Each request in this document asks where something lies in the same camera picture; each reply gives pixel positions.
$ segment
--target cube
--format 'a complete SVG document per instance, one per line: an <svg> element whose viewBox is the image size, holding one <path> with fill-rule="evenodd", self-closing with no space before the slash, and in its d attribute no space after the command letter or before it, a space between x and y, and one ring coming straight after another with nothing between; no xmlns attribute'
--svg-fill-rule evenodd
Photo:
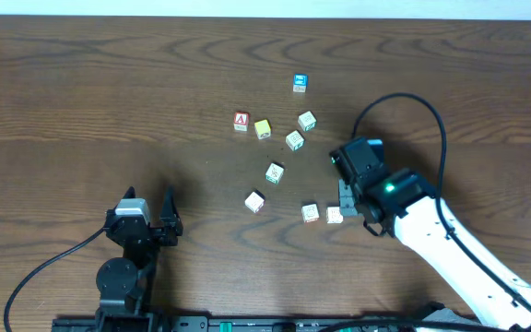
<svg viewBox="0 0 531 332"><path fill-rule="evenodd" d="M317 221L319 219L319 210L316 204L310 204L302 207L302 220L304 222Z"/></svg>
<svg viewBox="0 0 531 332"><path fill-rule="evenodd" d="M249 124L249 114L243 112L236 112L235 118L233 119L233 126L235 130L238 131L247 131L247 126Z"/></svg>
<svg viewBox="0 0 531 332"><path fill-rule="evenodd" d="M295 130L286 136L286 144L292 151L296 151L304 144L304 138L302 138L298 130Z"/></svg>
<svg viewBox="0 0 531 332"><path fill-rule="evenodd" d="M257 138L264 139L272 136L272 129L269 127L267 120L258 121L255 123L255 133Z"/></svg>
<svg viewBox="0 0 531 332"><path fill-rule="evenodd" d="M327 208L327 223L342 223L343 216L341 215L341 209L339 207Z"/></svg>
<svg viewBox="0 0 531 332"><path fill-rule="evenodd" d="M245 206L254 213L257 213L264 206L264 199L256 192L252 192L247 199L245 199Z"/></svg>
<svg viewBox="0 0 531 332"><path fill-rule="evenodd" d="M306 86L309 83L309 77L304 74L294 75L294 85L292 91L294 92L306 92Z"/></svg>
<svg viewBox="0 0 531 332"><path fill-rule="evenodd" d="M267 172L265 172L265 178L269 182L278 184L280 182L280 179L282 178L283 173L284 169L272 162L272 164L269 165Z"/></svg>
<svg viewBox="0 0 531 332"><path fill-rule="evenodd" d="M314 118L314 115L311 113L311 111L299 116L299 125L301 125L302 130L305 132L313 129L316 124L317 119Z"/></svg>

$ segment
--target wood grain surface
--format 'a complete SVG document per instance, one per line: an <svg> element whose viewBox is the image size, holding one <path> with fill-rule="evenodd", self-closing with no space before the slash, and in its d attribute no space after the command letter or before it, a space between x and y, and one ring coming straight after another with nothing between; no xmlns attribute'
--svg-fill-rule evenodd
<svg viewBox="0 0 531 332"><path fill-rule="evenodd" d="M294 73L310 76L291 92ZM360 110L394 91L427 98L449 138L445 197L531 283L531 22L0 17L0 331L5 302L37 265L90 236L129 185L155 216L175 188L180 245L159 261L153 302L171 313L410 313L427 301L471 314L423 260L358 219L303 225L337 204L328 152ZM232 129L267 118L270 139ZM285 135L318 119L291 152ZM394 169L435 178L439 135L413 101L379 105L360 134ZM269 162L285 165L268 183ZM243 205L266 196L257 215ZM100 237L19 294L14 331L98 307Z"/></svg>

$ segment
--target blue cube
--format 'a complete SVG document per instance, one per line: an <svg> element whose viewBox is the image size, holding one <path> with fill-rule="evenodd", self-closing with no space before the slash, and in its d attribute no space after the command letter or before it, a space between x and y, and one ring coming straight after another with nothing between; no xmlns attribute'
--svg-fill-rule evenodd
<svg viewBox="0 0 531 332"><path fill-rule="evenodd" d="M304 74L294 74L294 92L306 92L306 86L309 83L309 77Z"/></svg>

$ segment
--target white backdrop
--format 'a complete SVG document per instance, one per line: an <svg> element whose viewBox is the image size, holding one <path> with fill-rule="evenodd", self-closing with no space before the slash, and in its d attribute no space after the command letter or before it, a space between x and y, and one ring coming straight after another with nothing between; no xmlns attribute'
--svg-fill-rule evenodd
<svg viewBox="0 0 531 332"><path fill-rule="evenodd" d="M531 0L0 0L0 14L531 20Z"/></svg>

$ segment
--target tabletop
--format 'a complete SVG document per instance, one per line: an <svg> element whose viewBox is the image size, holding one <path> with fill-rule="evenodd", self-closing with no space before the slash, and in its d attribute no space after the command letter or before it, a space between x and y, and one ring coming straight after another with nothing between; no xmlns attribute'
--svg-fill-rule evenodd
<svg viewBox="0 0 531 332"><path fill-rule="evenodd" d="M441 113L444 198L531 283L531 22L0 17L0 331L16 285L99 229L130 185L155 220L174 189L183 237L162 250L153 293L168 313L408 314L438 301L472 314L398 240L361 219L325 223L338 203L328 153L396 91ZM317 125L293 152L285 136L306 111ZM272 136L258 140L262 119ZM435 184L440 137L422 106L378 105L359 135ZM279 184L265 178L273 161ZM254 189L257 214L243 204ZM304 224L308 202L323 217ZM92 315L98 268L121 254L101 236L44 269L12 307L14 331Z"/></svg>

